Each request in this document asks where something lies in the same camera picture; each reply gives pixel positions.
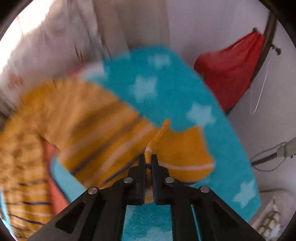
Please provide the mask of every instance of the orange fabric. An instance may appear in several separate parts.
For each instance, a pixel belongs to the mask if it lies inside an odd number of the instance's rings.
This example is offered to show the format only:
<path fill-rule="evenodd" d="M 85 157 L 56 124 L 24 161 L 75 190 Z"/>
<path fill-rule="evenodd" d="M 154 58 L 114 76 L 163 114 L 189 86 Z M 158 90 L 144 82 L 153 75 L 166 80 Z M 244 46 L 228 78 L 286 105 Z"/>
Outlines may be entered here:
<path fill-rule="evenodd" d="M 48 175 L 49 196 L 50 196 L 51 206 L 52 206 L 54 215 L 59 214 L 63 209 L 65 209 L 69 205 L 63 193 L 61 193 L 61 191 L 56 186 L 54 180 L 50 175 L 50 162 L 56 153 L 57 153 L 57 148 L 53 144 L 49 143 L 48 141 L 44 141 L 44 160 L 47 164 L 47 170 L 49 173 Z"/>

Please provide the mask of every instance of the white wall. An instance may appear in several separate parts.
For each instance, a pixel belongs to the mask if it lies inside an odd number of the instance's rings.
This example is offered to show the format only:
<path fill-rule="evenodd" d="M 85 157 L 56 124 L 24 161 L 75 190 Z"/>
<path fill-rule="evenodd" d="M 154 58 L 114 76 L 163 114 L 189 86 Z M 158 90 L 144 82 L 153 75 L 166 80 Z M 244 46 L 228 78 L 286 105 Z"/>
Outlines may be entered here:
<path fill-rule="evenodd" d="M 268 10 L 258 0 L 168 0 L 167 3 L 171 46 L 191 66 L 201 53 L 225 48 L 253 27 L 263 32 L 268 16 Z M 296 136 L 296 49 L 280 24 L 274 43 L 282 49 L 282 55 L 274 57 L 268 67 L 257 112 L 250 115 L 250 91 L 247 91 L 229 115 L 249 157 Z M 255 80 L 254 106 L 264 75 L 261 72 Z M 296 157 L 287 159 L 273 172 L 254 171 L 260 189 L 287 188 L 296 194 L 294 160 Z M 279 161 L 258 167 L 271 169 Z"/>

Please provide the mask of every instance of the white string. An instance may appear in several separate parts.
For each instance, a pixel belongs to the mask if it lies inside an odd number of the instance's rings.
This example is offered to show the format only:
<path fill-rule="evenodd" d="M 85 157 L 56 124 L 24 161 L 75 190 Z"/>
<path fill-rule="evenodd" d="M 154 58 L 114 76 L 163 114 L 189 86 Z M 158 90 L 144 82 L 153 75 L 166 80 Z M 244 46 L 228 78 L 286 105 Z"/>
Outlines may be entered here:
<path fill-rule="evenodd" d="M 262 95 L 262 92 L 263 92 L 263 88 L 264 88 L 264 84 L 265 84 L 265 81 L 266 81 L 266 78 L 267 78 L 267 74 L 268 74 L 268 69 L 267 69 L 267 67 L 268 67 L 270 61 L 272 60 L 272 57 L 273 57 L 273 56 L 271 56 L 270 60 L 268 61 L 267 65 L 266 65 L 266 75 L 265 75 L 265 78 L 264 78 L 264 81 L 263 81 L 263 85 L 262 85 L 262 89 L 261 89 L 261 92 L 260 92 L 260 95 L 259 95 L 259 98 L 258 98 L 258 101 L 257 101 L 257 104 L 256 104 L 256 108 L 255 108 L 255 110 L 254 110 L 253 113 L 252 113 L 252 90 L 253 90 L 253 86 L 254 86 L 254 82 L 255 82 L 255 81 L 253 81 L 253 83 L 252 83 L 252 86 L 251 86 L 251 94 L 250 94 L 250 95 L 251 95 L 251 96 L 250 96 L 250 114 L 251 114 L 251 115 L 255 114 L 255 112 L 256 112 L 256 110 L 257 110 L 257 108 L 258 108 L 259 101 L 260 101 L 260 98 L 261 98 L 261 95 Z"/>

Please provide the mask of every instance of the red bag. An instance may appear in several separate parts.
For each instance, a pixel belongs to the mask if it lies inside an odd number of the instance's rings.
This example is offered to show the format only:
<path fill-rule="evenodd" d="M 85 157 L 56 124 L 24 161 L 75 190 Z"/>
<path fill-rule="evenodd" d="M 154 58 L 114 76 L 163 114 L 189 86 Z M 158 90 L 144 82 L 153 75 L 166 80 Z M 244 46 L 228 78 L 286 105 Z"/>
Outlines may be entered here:
<path fill-rule="evenodd" d="M 217 52 L 202 54 L 194 69 L 199 72 L 226 112 L 233 108 L 251 85 L 264 36 L 253 32 Z"/>

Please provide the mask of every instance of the silver rivet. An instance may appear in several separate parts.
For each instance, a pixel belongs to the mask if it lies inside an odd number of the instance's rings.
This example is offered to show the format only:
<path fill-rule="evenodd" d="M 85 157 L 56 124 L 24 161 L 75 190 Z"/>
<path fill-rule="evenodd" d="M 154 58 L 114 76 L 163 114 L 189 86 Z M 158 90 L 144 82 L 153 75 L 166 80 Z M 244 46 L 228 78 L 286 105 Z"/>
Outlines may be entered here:
<path fill-rule="evenodd" d="M 89 189 L 89 194 L 96 194 L 98 192 L 97 188 L 90 188 Z"/>
<path fill-rule="evenodd" d="M 175 179 L 173 179 L 172 177 L 167 177 L 167 178 L 165 179 L 165 181 L 166 181 L 167 183 L 173 183 L 173 182 L 175 181 Z"/>
<path fill-rule="evenodd" d="M 204 192 L 204 193 L 208 193 L 208 192 L 210 191 L 210 189 L 209 189 L 207 186 L 202 186 L 202 187 L 200 188 L 200 190 L 201 190 L 202 192 Z"/>
<path fill-rule="evenodd" d="M 125 177 L 123 180 L 125 183 L 131 183 L 133 179 L 131 177 Z"/>

